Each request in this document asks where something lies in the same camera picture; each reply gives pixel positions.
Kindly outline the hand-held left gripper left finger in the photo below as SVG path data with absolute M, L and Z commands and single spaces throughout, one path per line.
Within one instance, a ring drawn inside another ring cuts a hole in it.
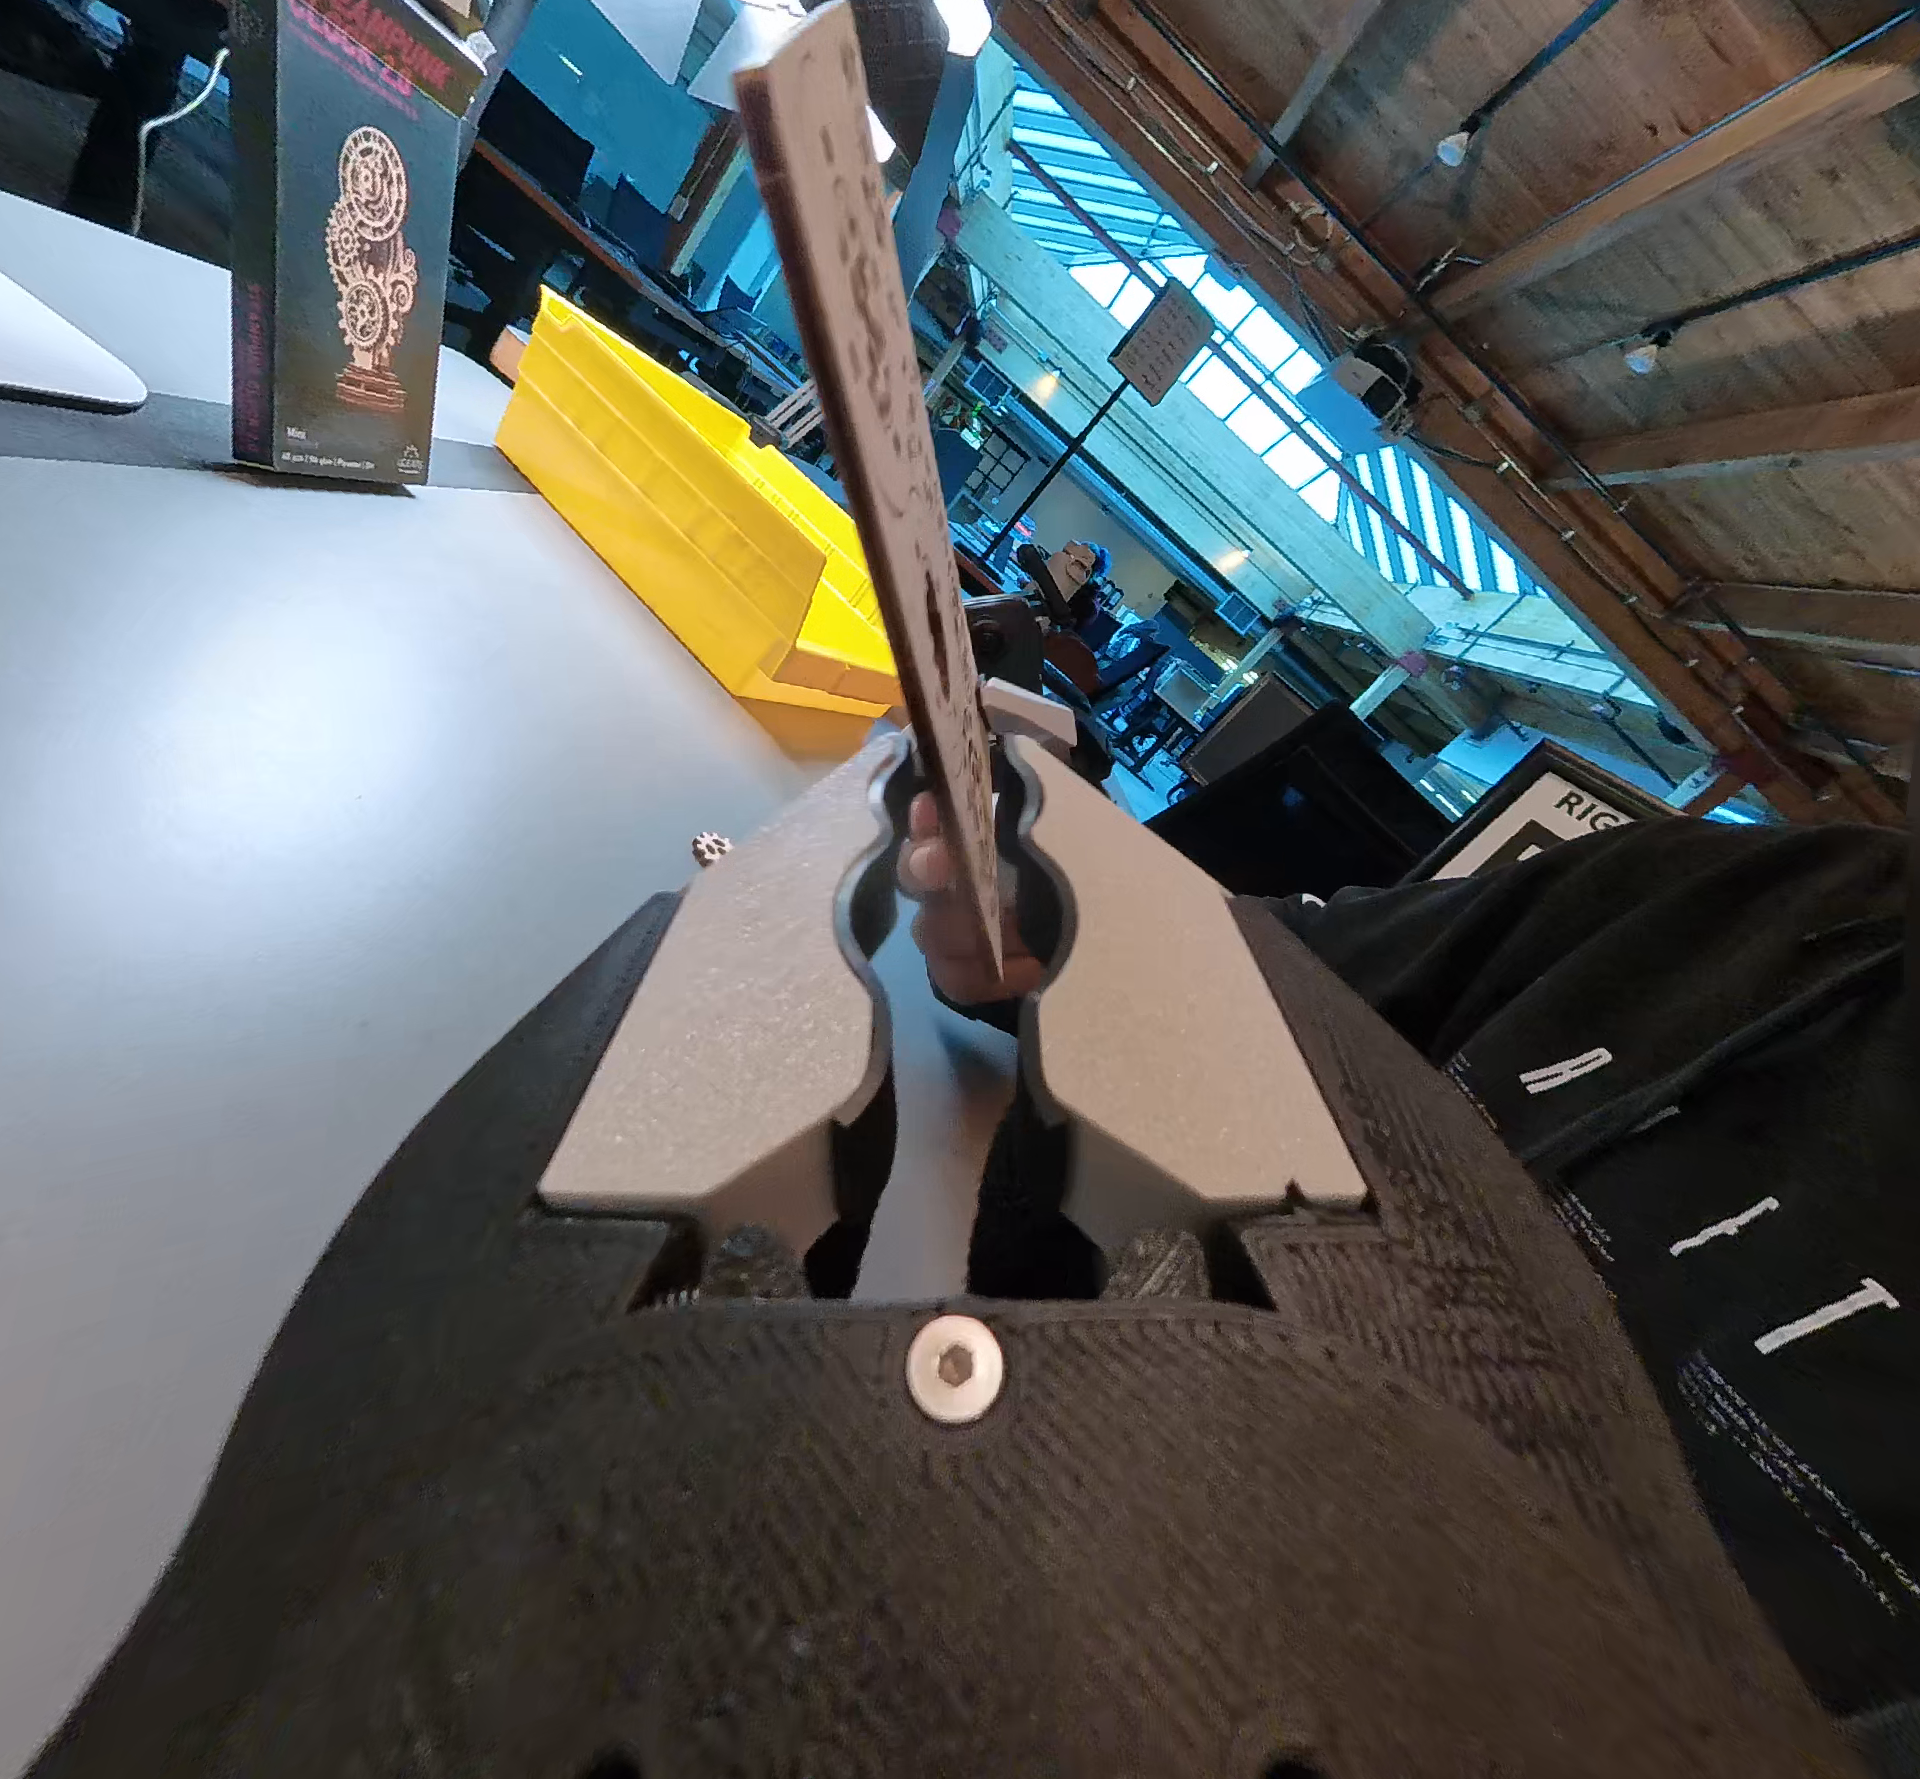
M 891 1012 L 871 954 L 894 924 L 885 790 L 905 738 L 871 738 L 692 876 L 536 1185 L 563 1217 L 768 1227 L 860 1256 L 891 1174 Z

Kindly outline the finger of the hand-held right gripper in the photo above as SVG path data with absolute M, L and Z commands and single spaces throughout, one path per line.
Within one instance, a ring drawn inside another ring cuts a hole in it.
M 996 741 L 1025 738 L 1048 751 L 1077 749 L 1077 712 L 1005 680 L 980 680 L 980 718 Z

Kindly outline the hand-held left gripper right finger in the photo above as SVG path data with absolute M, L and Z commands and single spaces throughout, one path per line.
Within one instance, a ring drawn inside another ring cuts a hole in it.
M 1357 1210 L 1369 1191 L 1229 895 L 1037 741 L 1005 742 L 1060 907 L 1022 1082 L 1065 1132 L 1065 1217 Z

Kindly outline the wooden gear parts sheet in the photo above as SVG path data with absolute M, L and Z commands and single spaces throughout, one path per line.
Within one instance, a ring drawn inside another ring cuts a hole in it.
M 951 855 L 951 885 L 976 957 L 999 979 L 992 742 L 852 7 L 810 10 L 732 75 L 732 95 L 924 784 Z

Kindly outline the black desk mat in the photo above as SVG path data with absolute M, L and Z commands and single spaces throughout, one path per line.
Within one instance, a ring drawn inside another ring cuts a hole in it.
M 396 484 L 296 469 L 283 479 L 305 489 L 384 492 L 465 489 L 531 494 L 534 485 L 492 446 L 511 387 L 461 354 L 439 354 L 439 396 L 427 472 Z M 146 472 L 209 472 L 263 484 L 267 472 L 231 456 L 231 410 L 217 403 L 153 394 L 131 413 L 88 413 L 43 403 L 2 403 L 2 456 L 79 466 L 130 466 Z

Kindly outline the person's right hand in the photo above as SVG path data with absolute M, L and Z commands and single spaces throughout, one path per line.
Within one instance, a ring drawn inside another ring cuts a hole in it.
M 899 900 L 914 907 L 910 934 L 924 954 L 934 998 L 973 1024 L 1014 1031 L 1022 1001 L 1039 995 L 1048 979 L 1045 962 L 1025 946 L 1018 907 L 1011 900 L 999 920 L 999 965 L 990 962 L 928 791 L 917 791 L 905 809 L 894 876 Z

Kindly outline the hanging white sign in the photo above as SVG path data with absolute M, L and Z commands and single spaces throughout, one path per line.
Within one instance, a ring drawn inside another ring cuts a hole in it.
M 1148 407 L 1156 407 L 1211 345 L 1211 334 L 1207 308 L 1187 284 L 1167 280 L 1107 354 L 1107 365 Z

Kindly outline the yellow plastic bin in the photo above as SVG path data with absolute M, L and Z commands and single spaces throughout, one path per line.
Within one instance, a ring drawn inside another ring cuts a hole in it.
M 731 696 L 899 708 L 845 507 L 550 290 L 495 448 Z

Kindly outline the framed black white marker sign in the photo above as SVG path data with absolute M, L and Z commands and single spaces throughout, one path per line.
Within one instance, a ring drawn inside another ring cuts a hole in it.
M 1454 881 L 1535 859 L 1556 845 L 1605 835 L 1673 809 L 1538 741 L 1399 881 Z

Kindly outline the person's black sweatshirt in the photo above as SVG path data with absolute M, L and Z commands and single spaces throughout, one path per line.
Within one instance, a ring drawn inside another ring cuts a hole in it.
M 1474 1106 L 1613 1298 L 1862 1756 L 1917 1773 L 1917 840 L 1639 822 L 1262 907 Z

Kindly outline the black gear model box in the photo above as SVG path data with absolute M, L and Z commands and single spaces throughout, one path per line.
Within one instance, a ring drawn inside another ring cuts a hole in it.
M 416 0 L 227 0 L 227 43 L 231 456 L 417 484 L 481 66 Z

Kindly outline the white document stand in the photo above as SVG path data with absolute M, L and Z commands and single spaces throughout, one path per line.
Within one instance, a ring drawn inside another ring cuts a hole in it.
M 2 400 L 130 416 L 150 391 L 117 357 L 2 276 Z

